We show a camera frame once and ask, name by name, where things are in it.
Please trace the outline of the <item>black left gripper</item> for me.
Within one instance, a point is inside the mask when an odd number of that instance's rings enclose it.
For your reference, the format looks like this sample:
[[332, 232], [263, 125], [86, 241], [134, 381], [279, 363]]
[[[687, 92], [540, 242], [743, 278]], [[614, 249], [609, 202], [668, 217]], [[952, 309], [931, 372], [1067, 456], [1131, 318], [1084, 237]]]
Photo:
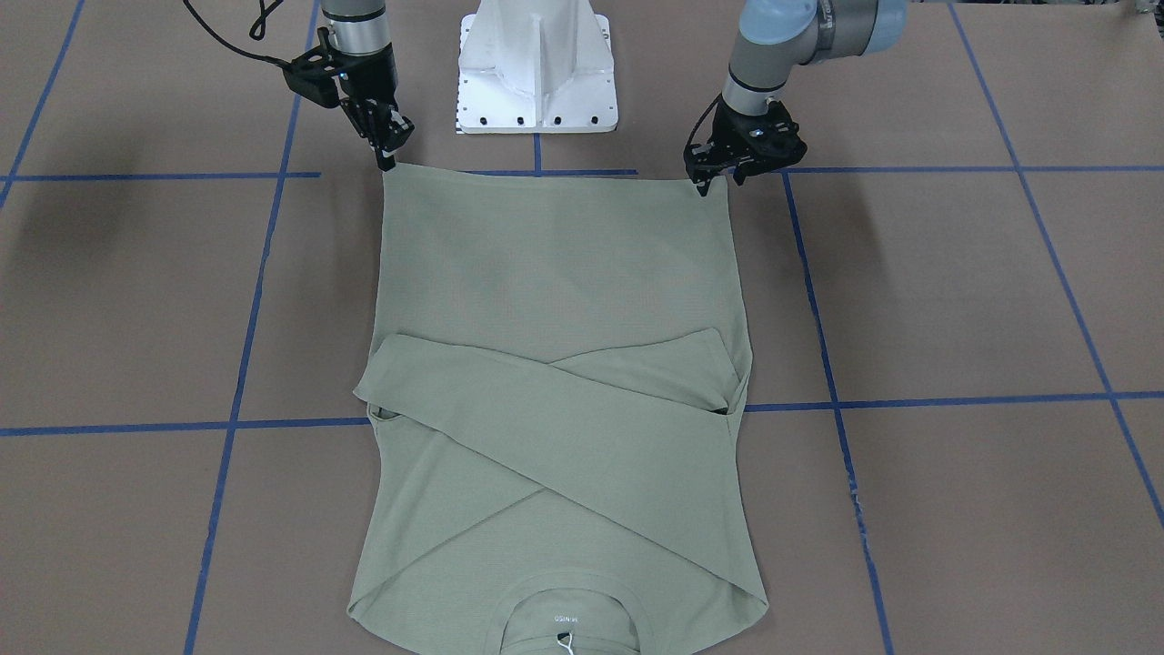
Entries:
[[797, 165], [808, 152], [799, 136], [799, 123], [782, 101], [766, 104], [759, 116], [743, 115], [717, 99], [710, 140], [703, 144], [687, 141], [683, 166], [687, 178], [701, 197], [709, 195], [714, 179], [731, 168], [736, 186], [748, 176]]

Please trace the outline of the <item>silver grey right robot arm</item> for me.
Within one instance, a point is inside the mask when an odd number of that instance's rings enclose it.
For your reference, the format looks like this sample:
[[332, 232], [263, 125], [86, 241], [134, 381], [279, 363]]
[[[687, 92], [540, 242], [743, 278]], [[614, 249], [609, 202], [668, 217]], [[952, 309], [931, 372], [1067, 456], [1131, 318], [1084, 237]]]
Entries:
[[331, 30], [338, 88], [345, 92], [338, 106], [386, 173], [416, 130], [396, 101], [398, 74], [386, 1], [322, 1], [321, 10]]

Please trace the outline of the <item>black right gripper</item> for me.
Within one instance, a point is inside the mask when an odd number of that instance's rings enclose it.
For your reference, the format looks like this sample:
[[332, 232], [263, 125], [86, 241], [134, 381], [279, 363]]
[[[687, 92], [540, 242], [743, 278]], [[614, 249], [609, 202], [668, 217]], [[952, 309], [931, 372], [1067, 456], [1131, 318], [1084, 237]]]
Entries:
[[367, 109], [367, 141], [375, 154], [376, 165], [386, 173], [396, 166], [396, 152], [416, 129], [416, 124], [402, 115], [396, 101], [393, 47], [386, 45], [367, 55], [334, 50], [333, 63], [340, 74], [340, 88], [346, 93], [341, 100], [345, 115], [359, 119]]

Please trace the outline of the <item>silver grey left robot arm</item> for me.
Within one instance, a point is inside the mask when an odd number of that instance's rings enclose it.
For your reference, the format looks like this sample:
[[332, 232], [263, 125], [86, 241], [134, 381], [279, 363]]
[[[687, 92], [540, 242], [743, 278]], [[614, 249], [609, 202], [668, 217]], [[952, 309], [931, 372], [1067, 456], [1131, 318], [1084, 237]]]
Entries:
[[[728, 60], [728, 78], [687, 137], [683, 165], [702, 197], [730, 171], [752, 176], [797, 165], [808, 152], [783, 93], [795, 66], [881, 54], [901, 37], [907, 1], [748, 1]], [[695, 144], [703, 121], [707, 141]]]

